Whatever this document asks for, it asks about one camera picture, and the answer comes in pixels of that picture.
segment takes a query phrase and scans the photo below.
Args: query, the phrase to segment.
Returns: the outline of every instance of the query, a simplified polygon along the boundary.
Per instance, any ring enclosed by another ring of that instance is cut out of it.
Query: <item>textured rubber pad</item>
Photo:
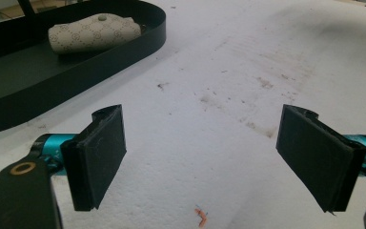
[[[284,105],[276,149],[324,212],[345,211],[366,147],[317,118],[314,112]]]
[[[121,105],[92,117],[85,130],[61,145],[76,211],[99,207],[126,154]]]

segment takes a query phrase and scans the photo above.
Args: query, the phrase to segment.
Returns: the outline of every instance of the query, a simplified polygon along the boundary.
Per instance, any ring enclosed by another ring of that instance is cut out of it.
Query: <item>black robot arm part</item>
[[[324,212],[346,211],[357,176],[366,176],[366,135],[340,135],[317,118],[284,105],[276,149]]]
[[[75,211],[98,208],[124,154],[121,105],[92,114],[79,135],[41,135],[0,172],[0,229],[63,228],[51,176],[66,170]]]

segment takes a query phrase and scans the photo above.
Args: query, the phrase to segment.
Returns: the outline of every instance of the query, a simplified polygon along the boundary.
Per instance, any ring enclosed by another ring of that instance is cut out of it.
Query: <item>white table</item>
[[[275,149],[283,104],[366,134],[366,8],[333,0],[153,0],[160,51],[0,133],[0,170],[45,133],[79,133],[122,104],[128,152],[99,210],[76,213],[52,182],[65,228],[362,229],[366,178],[347,212],[323,213]]]

